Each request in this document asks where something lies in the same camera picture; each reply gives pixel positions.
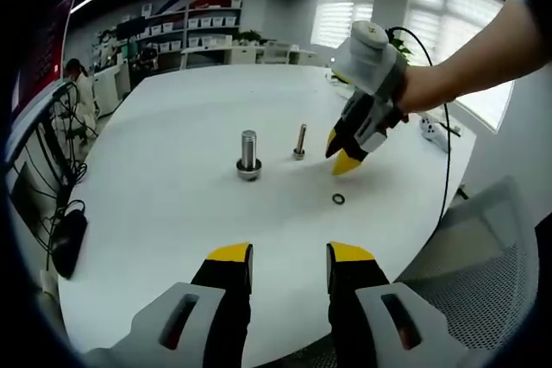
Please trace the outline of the person's right hand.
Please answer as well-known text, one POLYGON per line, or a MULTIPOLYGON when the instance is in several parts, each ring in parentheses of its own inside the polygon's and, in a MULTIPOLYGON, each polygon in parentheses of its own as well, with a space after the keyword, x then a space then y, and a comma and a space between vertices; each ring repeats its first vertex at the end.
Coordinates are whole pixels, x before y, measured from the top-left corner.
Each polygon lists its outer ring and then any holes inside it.
POLYGON ((396 106, 404 115, 409 115, 434 109, 454 100, 454 79, 444 65, 409 65, 405 70, 396 106))

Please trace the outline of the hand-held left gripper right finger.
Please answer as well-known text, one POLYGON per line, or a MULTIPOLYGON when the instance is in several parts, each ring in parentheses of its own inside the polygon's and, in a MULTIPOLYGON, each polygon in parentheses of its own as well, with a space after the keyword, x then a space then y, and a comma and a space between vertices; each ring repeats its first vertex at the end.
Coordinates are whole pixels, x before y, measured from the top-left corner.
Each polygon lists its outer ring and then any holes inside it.
POLYGON ((462 367, 467 348, 447 318, 402 283, 391 283, 359 247, 327 244, 329 323, 340 367, 462 367))

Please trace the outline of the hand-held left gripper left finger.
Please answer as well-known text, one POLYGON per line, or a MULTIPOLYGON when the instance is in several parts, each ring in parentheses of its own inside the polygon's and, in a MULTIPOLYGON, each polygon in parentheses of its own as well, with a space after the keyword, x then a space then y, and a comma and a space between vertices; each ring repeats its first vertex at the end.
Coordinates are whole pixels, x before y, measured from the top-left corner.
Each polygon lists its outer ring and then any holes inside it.
POLYGON ((251 319, 254 247, 217 248, 189 283, 141 309, 129 333, 85 355, 88 367, 239 367, 251 319))

